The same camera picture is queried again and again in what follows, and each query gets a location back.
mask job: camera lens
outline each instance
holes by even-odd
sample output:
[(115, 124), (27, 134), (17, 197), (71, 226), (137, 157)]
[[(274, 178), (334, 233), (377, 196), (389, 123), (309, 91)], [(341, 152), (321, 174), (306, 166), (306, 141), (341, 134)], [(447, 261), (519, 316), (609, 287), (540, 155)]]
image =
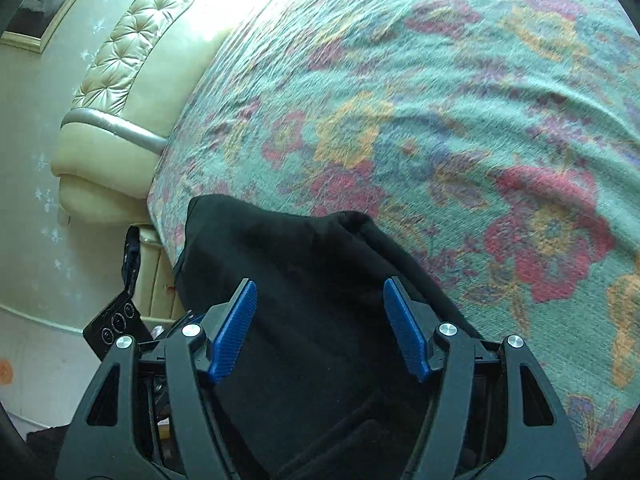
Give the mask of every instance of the camera lens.
[(127, 320), (124, 319), (121, 313), (116, 312), (113, 314), (113, 317), (111, 317), (111, 326), (113, 326), (113, 329), (118, 334), (122, 334), (127, 327)]
[(127, 316), (129, 319), (131, 319), (136, 315), (136, 309), (128, 301), (127, 303), (124, 304), (124, 315)]
[(111, 331), (111, 329), (109, 328), (102, 329), (102, 340), (104, 341), (105, 345), (113, 344), (113, 332)]

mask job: blue gripper pad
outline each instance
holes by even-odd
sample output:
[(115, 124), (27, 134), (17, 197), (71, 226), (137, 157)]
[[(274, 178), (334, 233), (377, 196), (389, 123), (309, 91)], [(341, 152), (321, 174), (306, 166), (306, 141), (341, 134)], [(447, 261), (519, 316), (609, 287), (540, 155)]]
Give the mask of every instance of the blue gripper pad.
[(424, 336), (391, 278), (386, 280), (382, 295), (386, 316), (396, 334), (396, 340), (402, 352), (406, 368), (409, 373), (415, 375), (422, 383), (431, 371), (427, 362)]
[(258, 290), (255, 283), (247, 282), (213, 342), (208, 375), (214, 384), (231, 375), (234, 370), (240, 348), (254, 318), (257, 303)]

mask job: framed picture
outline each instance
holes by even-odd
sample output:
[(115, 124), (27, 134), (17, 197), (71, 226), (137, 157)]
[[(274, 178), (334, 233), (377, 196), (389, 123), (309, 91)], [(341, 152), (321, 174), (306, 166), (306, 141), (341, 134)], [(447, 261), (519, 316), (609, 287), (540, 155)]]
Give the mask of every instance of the framed picture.
[(42, 52), (76, 0), (23, 0), (0, 43)]

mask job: wrinkled sheet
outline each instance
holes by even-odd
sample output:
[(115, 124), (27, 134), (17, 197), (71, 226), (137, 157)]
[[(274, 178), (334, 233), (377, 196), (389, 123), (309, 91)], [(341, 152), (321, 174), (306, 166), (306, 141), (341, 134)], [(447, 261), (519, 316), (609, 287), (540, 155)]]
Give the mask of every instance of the wrinkled sheet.
[(148, 208), (173, 263), (193, 196), (368, 213), (485, 338), (528, 340), (594, 465), (640, 398), (639, 56), (617, 0), (269, 0)]

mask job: black garment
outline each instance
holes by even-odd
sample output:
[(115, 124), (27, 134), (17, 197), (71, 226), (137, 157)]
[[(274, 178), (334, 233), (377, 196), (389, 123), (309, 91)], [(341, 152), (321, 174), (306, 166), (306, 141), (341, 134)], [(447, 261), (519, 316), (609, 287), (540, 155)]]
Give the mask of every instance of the black garment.
[(386, 318), (386, 278), (399, 276), (414, 300), (428, 298), (443, 320), (479, 336), (362, 213), (306, 218), (222, 195), (195, 198), (175, 273), (185, 307), (203, 312), (242, 278), (257, 285), (254, 322), (216, 394), (273, 478), (399, 478), (428, 396)]

